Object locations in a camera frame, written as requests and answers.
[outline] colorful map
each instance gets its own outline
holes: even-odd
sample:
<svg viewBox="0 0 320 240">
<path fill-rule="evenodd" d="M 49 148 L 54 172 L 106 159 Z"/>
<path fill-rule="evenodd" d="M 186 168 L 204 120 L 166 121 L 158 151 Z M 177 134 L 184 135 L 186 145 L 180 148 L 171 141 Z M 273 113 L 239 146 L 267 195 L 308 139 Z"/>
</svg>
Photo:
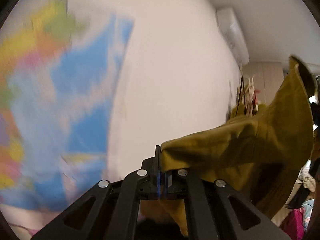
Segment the colorful map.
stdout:
<svg viewBox="0 0 320 240">
<path fill-rule="evenodd" d="M 62 211 L 106 169 L 113 99 L 133 21 L 74 47 L 90 23 L 49 0 L 0 45 L 0 202 Z"/>
</svg>

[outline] metal rivet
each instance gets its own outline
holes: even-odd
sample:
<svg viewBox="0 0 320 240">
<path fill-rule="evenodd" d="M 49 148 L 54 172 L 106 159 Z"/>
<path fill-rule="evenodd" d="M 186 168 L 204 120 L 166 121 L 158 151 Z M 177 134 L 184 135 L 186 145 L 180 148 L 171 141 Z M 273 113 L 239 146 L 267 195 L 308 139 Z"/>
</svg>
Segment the metal rivet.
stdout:
<svg viewBox="0 0 320 240">
<path fill-rule="evenodd" d="M 98 183 L 99 187 L 108 187 L 109 186 L 109 182 L 107 180 L 100 180 Z"/>
<path fill-rule="evenodd" d="M 146 170 L 138 170 L 138 171 L 137 171 L 137 174 L 138 174 L 139 176 L 146 176 L 146 175 L 148 174 L 148 172 L 147 172 Z"/>
<path fill-rule="evenodd" d="M 224 180 L 218 179 L 218 180 L 216 181 L 216 185 L 217 185 L 218 187 L 225 187 L 225 186 L 226 186 L 226 183 L 225 183 Z"/>
<path fill-rule="evenodd" d="M 178 170 L 178 174 L 180 176 L 186 176 L 188 174 L 188 172 L 185 169 L 181 169 L 181 170 Z"/>
</svg>

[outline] black cable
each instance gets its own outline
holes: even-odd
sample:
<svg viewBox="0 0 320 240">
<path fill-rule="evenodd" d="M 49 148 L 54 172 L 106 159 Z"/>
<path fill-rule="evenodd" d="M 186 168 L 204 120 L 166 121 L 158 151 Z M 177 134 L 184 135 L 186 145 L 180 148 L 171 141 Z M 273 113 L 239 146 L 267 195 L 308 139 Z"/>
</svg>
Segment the black cable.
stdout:
<svg viewBox="0 0 320 240">
<path fill-rule="evenodd" d="M 237 113 L 238 113 L 238 108 L 239 108 L 239 103 L 240 103 L 242 83 L 243 83 L 243 75 L 241 75 L 241 83 L 240 83 L 240 91 L 239 91 L 239 97 L 238 97 L 238 104 L 237 104 L 236 116 L 237 116 Z"/>
</svg>

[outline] pink fabric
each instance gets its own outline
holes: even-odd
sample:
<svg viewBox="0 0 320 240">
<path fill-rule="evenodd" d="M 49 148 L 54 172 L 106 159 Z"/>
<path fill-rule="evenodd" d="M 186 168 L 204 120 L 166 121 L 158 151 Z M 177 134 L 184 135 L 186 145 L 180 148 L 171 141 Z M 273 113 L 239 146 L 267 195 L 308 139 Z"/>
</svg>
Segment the pink fabric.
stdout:
<svg viewBox="0 0 320 240">
<path fill-rule="evenodd" d="M 290 236 L 291 240 L 302 240 L 303 229 L 303 208 L 292 210 L 284 219 L 280 228 Z"/>
</svg>

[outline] ceiling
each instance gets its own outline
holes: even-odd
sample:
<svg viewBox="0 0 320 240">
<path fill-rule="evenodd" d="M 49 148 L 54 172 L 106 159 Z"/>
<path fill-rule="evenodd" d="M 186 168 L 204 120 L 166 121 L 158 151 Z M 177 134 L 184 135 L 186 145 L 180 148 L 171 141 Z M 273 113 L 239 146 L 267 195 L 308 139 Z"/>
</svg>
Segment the ceiling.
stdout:
<svg viewBox="0 0 320 240">
<path fill-rule="evenodd" d="M 278 61 L 290 54 L 320 71 L 320 27 L 302 0 L 209 0 L 231 6 L 247 42 L 250 61 Z"/>
</svg>

